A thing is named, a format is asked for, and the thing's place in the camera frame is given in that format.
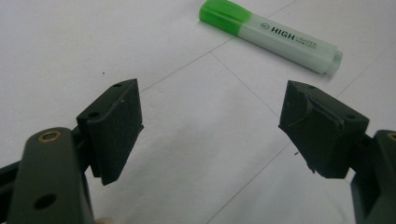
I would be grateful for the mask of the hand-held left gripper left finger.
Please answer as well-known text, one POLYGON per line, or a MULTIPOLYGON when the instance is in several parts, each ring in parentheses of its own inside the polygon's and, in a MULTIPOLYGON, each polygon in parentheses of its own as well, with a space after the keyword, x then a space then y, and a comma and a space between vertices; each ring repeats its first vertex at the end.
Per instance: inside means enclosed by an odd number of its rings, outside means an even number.
POLYGON ((120 177, 144 129, 138 82, 112 85, 77 122, 35 133, 7 167, 7 224, 95 224, 85 172, 103 185, 120 177))

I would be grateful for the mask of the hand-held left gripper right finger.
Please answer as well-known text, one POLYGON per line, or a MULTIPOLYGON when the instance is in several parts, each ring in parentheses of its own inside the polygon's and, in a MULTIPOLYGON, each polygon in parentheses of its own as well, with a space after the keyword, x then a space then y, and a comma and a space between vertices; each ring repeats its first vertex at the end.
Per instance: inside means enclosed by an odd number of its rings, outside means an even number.
POLYGON ((366 134, 369 119, 326 92, 298 81, 287 83, 279 128, 308 168, 343 179, 352 170, 357 224, 396 224, 396 132, 366 134))

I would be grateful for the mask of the green highlighter pen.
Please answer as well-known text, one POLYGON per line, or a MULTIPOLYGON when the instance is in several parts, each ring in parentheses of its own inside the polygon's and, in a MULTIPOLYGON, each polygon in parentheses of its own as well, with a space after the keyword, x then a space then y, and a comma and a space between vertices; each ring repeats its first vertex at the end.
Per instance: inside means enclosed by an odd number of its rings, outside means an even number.
POLYGON ((206 0, 199 19, 319 74, 333 74, 343 54, 333 44, 271 21, 229 0, 206 0))

